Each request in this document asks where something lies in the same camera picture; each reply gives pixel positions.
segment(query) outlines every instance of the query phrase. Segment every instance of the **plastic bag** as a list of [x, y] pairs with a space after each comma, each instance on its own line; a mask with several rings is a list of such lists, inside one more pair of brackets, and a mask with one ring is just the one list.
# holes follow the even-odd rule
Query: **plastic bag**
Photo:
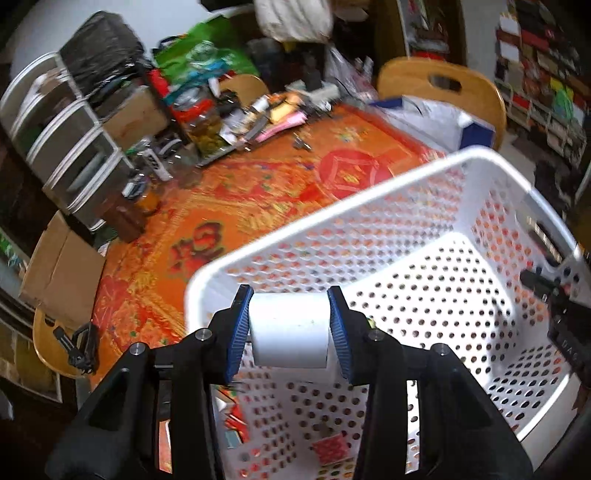
[[223, 60], [236, 73], [258, 75], [241, 48], [232, 23], [223, 16], [195, 25], [180, 40], [154, 57], [171, 85], [182, 85], [192, 73], [207, 70], [209, 63]]
[[277, 41], [326, 43], [333, 28], [328, 0], [254, 0], [256, 21]]
[[102, 11], [86, 20], [60, 49], [61, 59], [83, 95], [143, 54], [144, 46], [121, 16]]
[[371, 103], [378, 99], [378, 92], [371, 85], [369, 79], [345, 60], [334, 45], [326, 47], [324, 79], [337, 84], [339, 89], [345, 90], [344, 93], [363, 103]]
[[446, 102], [402, 96], [372, 106], [390, 125], [445, 153], [470, 145], [491, 147], [495, 138], [491, 124]]

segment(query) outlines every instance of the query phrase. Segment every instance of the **green shopping bag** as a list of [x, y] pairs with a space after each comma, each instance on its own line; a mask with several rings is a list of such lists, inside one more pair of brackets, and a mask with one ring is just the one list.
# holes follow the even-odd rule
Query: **green shopping bag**
[[225, 61], [236, 73], [259, 75], [256, 67], [243, 51], [232, 23], [221, 15], [195, 25], [185, 37], [159, 52], [154, 60], [162, 75], [172, 85], [180, 85], [193, 70], [187, 55], [194, 51], [195, 47], [206, 42], [211, 42], [217, 49], [212, 60]]

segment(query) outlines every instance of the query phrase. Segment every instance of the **black plastic bag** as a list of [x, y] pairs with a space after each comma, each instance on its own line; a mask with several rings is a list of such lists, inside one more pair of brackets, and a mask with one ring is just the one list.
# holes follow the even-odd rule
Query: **black plastic bag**
[[120, 74], [144, 54], [144, 46], [120, 15], [97, 12], [72, 35], [60, 55], [83, 95]]

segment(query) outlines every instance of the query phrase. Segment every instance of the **white laundry basket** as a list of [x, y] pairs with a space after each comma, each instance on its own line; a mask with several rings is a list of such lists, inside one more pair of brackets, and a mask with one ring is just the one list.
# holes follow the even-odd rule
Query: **white laundry basket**
[[[532, 239], [541, 224], [562, 253], [552, 267]], [[574, 238], [541, 195], [501, 156], [470, 148], [412, 170], [294, 222], [205, 266], [185, 294], [187, 333], [228, 308], [243, 283], [255, 292], [342, 288], [351, 308], [401, 343], [447, 343], [490, 394], [534, 466], [572, 419], [561, 408], [543, 438], [536, 427], [576, 380], [548, 341], [546, 306], [519, 282], [522, 269], [590, 299]], [[237, 380], [250, 441], [224, 450], [230, 478], [350, 478], [355, 457], [319, 467], [310, 445], [320, 422], [357, 455], [367, 388], [275, 381], [247, 344]], [[418, 468], [417, 391], [408, 384], [407, 471]], [[547, 437], [552, 429], [553, 442]]]

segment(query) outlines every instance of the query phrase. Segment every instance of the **chair handle hole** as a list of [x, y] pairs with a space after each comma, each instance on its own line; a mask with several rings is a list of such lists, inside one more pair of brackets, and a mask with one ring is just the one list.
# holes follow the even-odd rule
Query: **chair handle hole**
[[460, 93], [462, 91], [462, 84], [457, 80], [443, 75], [429, 75], [429, 83], [434, 87], [442, 90], [451, 90], [452, 92]]

